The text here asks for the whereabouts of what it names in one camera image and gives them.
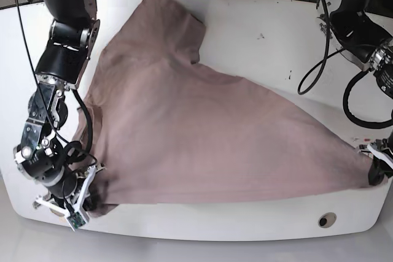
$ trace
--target white tabletop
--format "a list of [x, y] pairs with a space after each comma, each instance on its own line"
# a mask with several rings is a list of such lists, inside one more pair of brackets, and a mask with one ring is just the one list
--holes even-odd
[[[141, 0], [98, 0], [101, 28], [80, 86], [84, 95], [99, 53], [122, 27]], [[342, 56], [329, 60], [324, 75], [305, 97], [296, 94], [303, 75], [323, 56], [325, 37], [315, 21], [314, 4], [288, 0], [178, 0], [207, 26], [201, 62], [240, 75], [290, 99], [344, 140], [356, 145], [363, 138], [387, 137], [390, 130], [370, 131], [349, 122], [341, 109], [346, 84], [359, 71]], [[52, 18], [44, 4], [21, 8], [33, 63], [40, 58]], [[393, 33], [393, 21], [372, 16]], [[26, 180], [16, 169], [12, 148], [20, 141], [28, 99], [35, 90], [15, 9], [0, 11], [0, 168], [15, 211], [23, 217], [65, 225], [47, 209], [31, 203], [45, 189]], [[350, 108], [367, 119], [386, 120], [392, 101], [371, 75], [356, 85]], [[77, 103], [67, 96], [69, 118], [61, 134], [71, 138], [77, 126]], [[293, 239], [363, 231], [371, 227], [383, 205], [388, 185], [369, 190], [279, 201], [240, 204], [122, 205], [86, 229], [170, 239], [249, 241]], [[329, 229], [317, 226], [326, 212], [338, 220]]]
[[393, 256], [393, 206], [384, 208], [385, 218], [365, 233], [292, 241], [185, 242], [73, 233], [19, 218], [1, 179], [0, 203], [1, 262], [70, 262], [69, 252], [85, 262], [391, 262]]

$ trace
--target cloth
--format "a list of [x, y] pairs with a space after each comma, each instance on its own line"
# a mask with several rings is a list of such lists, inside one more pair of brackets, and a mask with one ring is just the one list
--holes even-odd
[[[175, 0], [143, 0], [103, 50], [84, 99], [91, 152], [107, 168], [93, 182], [103, 204], [262, 201], [368, 187], [369, 157], [278, 94], [198, 63], [204, 33]], [[86, 143], [79, 118], [75, 138]]]

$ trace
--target black cable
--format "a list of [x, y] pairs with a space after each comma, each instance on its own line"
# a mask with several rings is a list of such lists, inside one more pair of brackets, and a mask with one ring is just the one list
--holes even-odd
[[344, 113], [345, 115], [348, 117], [348, 119], [350, 119], [351, 122], [355, 123], [357, 126], [363, 127], [363, 128], [368, 128], [368, 129], [384, 129], [387, 127], [392, 126], [392, 119], [389, 119], [387, 121], [384, 122], [370, 122], [370, 121], [364, 121], [361, 120], [359, 118], [356, 118], [351, 111], [349, 110], [348, 107], [348, 101], [349, 101], [349, 94], [351, 93], [351, 90], [353, 88], [353, 86], [355, 86], [355, 84], [361, 80], [362, 78], [364, 78], [366, 75], [368, 74], [368, 71], [362, 71], [359, 72], [358, 74], [355, 75], [355, 77], [353, 77], [351, 79], [351, 81], [349, 81], [347, 87], [345, 88], [344, 91], [344, 96], [343, 96], [343, 108], [344, 108]]
[[[86, 151], [86, 153], [90, 153], [91, 147], [93, 145], [93, 120], [91, 120], [90, 113], [88, 112], [88, 109], [87, 109], [86, 105], [84, 104], [84, 101], [82, 100], [82, 98], [80, 98], [78, 91], [76, 89], [73, 89], [72, 93], [74, 94], [75, 99], [79, 103], [80, 108], [82, 109], [82, 111], [85, 115], [85, 118], [86, 118], [87, 144], [85, 147], [85, 151]], [[81, 155], [76, 159], [76, 162], [81, 162], [84, 159], [86, 159], [86, 155]]]
[[309, 92], [315, 84], [317, 84], [318, 80], [321, 78], [322, 73], [324, 72], [326, 62], [327, 62], [327, 57], [329, 55], [329, 46], [330, 46], [330, 18], [329, 18], [329, 11], [327, 10], [327, 4], [326, 0], [321, 0], [322, 6], [324, 8], [324, 17], [325, 17], [325, 24], [326, 24], [326, 40], [325, 40], [325, 53], [324, 53], [324, 59], [322, 60], [321, 68], [319, 69], [319, 72], [315, 79], [311, 82], [310, 86], [307, 87], [305, 90], [301, 91], [302, 88], [302, 83], [299, 84], [297, 88], [297, 93], [299, 95], [304, 95], [307, 92]]
[[[66, 146], [63, 148], [63, 151], [60, 153], [59, 158], [56, 161], [56, 163], [58, 163], [57, 165], [62, 166], [62, 165], [64, 165], [64, 163], [68, 163], [69, 164], [70, 163], [70, 159], [72, 159], [73, 157], [72, 156], [68, 156], [68, 153], [69, 153], [69, 151], [72, 148], [77, 148], [77, 146], [82, 146], [79, 141], [71, 141], [70, 143], [66, 144]], [[64, 179], [63, 179], [63, 184], [61, 185], [61, 193], [63, 194], [64, 206], [65, 206], [65, 208], [67, 208], [67, 210], [70, 213], [74, 212], [74, 208], [72, 208], [72, 205], [70, 203], [68, 203], [68, 201], [66, 199], [66, 196], [65, 196], [65, 193], [64, 193], [64, 184], [66, 183], [66, 180], [68, 179], [68, 177], [70, 175], [72, 175], [73, 173], [74, 173], [74, 171], [71, 171], [68, 175], [66, 175], [66, 177], [64, 177]]]
[[[339, 49], [339, 50], [333, 52], [332, 54], [330, 54], [330, 55], [327, 56], [327, 59], [331, 58], [332, 56], [335, 56], [336, 54], [338, 54], [338, 53], [340, 53], [340, 52], [343, 52], [344, 50], [345, 50], [345, 49], [342, 48], [342, 49]], [[307, 79], [307, 77], [308, 77], [312, 72], [314, 72], [314, 70], [315, 70], [320, 64], [322, 64], [323, 61], [324, 61], [324, 60], [322, 60], [322, 61], [320, 61], [319, 63], [317, 63], [315, 66], [313, 66], [313, 67], [311, 68], [311, 70], [309, 70], [309, 71], [306, 73], [306, 75], [302, 78], [302, 80], [301, 80], [300, 83], [299, 83], [298, 91], [299, 91], [299, 89], [302, 87], [302, 85], [303, 85], [304, 81]]]
[[[62, 156], [67, 156], [67, 155], [68, 155], [68, 152], [69, 152], [72, 148], [77, 149], [76, 145], [78, 145], [78, 144], [80, 145], [80, 142], [79, 142], [79, 141], [72, 141], [72, 142], [70, 142], [69, 144], [67, 144], [67, 145], [64, 147], [64, 150], [63, 150], [64, 152], [62, 153]], [[76, 175], [76, 174], [79, 173], [79, 172], [84, 172], [84, 171], [86, 171], [87, 168], [89, 168], [90, 166], [94, 166], [94, 165], [96, 165], [96, 164], [98, 163], [98, 160], [97, 160], [94, 156], [91, 156], [91, 157], [93, 158], [93, 162], [92, 162], [91, 164], [82, 166], [82, 167], [80, 167], [80, 168], [77, 168], [77, 169], [71, 171], [71, 172], [63, 179], [63, 184], [61, 185], [61, 193], [63, 194], [64, 206], [67, 208], [67, 210], [68, 210], [70, 213], [73, 213], [74, 208], [72, 208], [72, 205], [71, 205], [70, 203], [68, 203], [68, 201], [67, 201], [67, 199], [66, 199], [66, 197], [65, 197], [65, 194], [64, 194], [64, 184], [65, 184], [65, 182], [66, 182], [66, 180], [68, 179], [69, 176], [71, 176], [71, 175], [73, 175], [73, 174]], [[70, 158], [68, 159], [68, 162], [67, 162], [68, 164], [73, 163], [73, 161], [71, 160], [71, 158], [72, 158], [72, 157], [70, 157]]]

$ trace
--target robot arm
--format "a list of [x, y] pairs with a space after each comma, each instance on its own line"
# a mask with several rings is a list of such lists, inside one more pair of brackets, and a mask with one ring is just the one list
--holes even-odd
[[[365, 13], [370, 0], [326, 0], [332, 42], [362, 71], [372, 70], [379, 88], [393, 98], [393, 37], [372, 22]], [[325, 28], [324, 11], [318, 5], [321, 28]]]
[[[40, 182], [50, 192], [48, 198], [37, 198], [34, 206], [57, 207], [61, 214], [67, 211], [68, 214], [64, 215], [75, 229], [88, 222], [84, 211], [87, 206], [83, 205], [97, 167], [94, 164], [88, 173], [78, 171], [77, 174], [69, 165], [84, 160], [90, 152], [92, 130], [88, 130], [89, 139], [84, 154], [77, 152], [82, 149], [79, 142], [71, 142], [63, 147], [55, 131], [67, 119], [65, 91], [72, 90], [87, 116], [87, 122], [91, 121], [76, 90], [99, 30], [97, 5], [96, 0], [44, 1], [54, 21], [46, 49], [35, 70], [39, 89], [30, 99], [29, 117], [23, 128], [20, 145], [14, 149], [14, 158], [23, 175]], [[51, 199], [58, 206], [50, 203]]]

